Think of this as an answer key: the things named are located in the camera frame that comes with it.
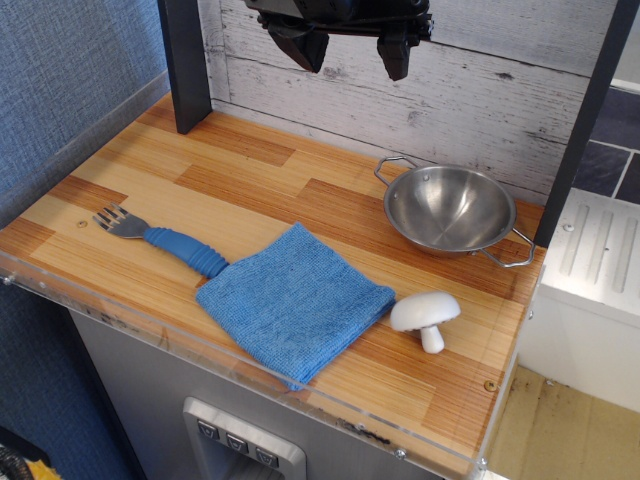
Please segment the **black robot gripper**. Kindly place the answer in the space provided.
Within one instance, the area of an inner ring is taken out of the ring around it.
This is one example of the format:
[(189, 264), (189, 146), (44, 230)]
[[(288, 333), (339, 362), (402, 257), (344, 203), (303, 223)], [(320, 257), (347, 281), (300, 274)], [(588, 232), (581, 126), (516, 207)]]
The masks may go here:
[(328, 34), (380, 36), (377, 51), (389, 78), (408, 75), (411, 38), (404, 32), (387, 32), (404, 27), (420, 40), (431, 38), (430, 3), (401, 0), (256, 0), (245, 5), (259, 13), (278, 48), (302, 69), (318, 73), (329, 44)]

